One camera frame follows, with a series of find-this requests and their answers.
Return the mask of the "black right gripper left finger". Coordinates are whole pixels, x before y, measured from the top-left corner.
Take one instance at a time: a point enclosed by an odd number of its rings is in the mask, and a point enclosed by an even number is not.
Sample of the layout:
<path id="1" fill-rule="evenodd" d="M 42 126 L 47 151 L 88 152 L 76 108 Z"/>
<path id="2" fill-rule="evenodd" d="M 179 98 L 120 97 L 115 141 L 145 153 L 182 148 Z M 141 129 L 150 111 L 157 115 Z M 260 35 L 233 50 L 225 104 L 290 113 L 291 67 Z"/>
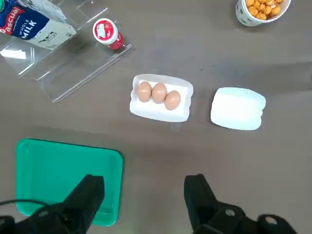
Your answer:
<path id="1" fill-rule="evenodd" d="M 63 202 L 47 204 L 34 199 L 2 201 L 41 205 L 30 217 L 16 222 L 10 215 L 0 217 L 2 234 L 85 234 L 104 200 L 104 178 L 86 175 Z"/>

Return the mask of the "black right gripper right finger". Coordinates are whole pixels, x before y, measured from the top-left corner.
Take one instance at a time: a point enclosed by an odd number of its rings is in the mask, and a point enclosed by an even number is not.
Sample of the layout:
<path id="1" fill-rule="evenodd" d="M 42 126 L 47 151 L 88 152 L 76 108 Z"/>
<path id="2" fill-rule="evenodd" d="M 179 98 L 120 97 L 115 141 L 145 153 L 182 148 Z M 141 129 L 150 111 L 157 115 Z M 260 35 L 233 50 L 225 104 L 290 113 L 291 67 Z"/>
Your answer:
<path id="1" fill-rule="evenodd" d="M 252 220 L 244 211 L 215 197 L 203 174 L 187 175 L 184 199 L 194 234 L 295 234 L 284 218 L 262 214 Z"/>

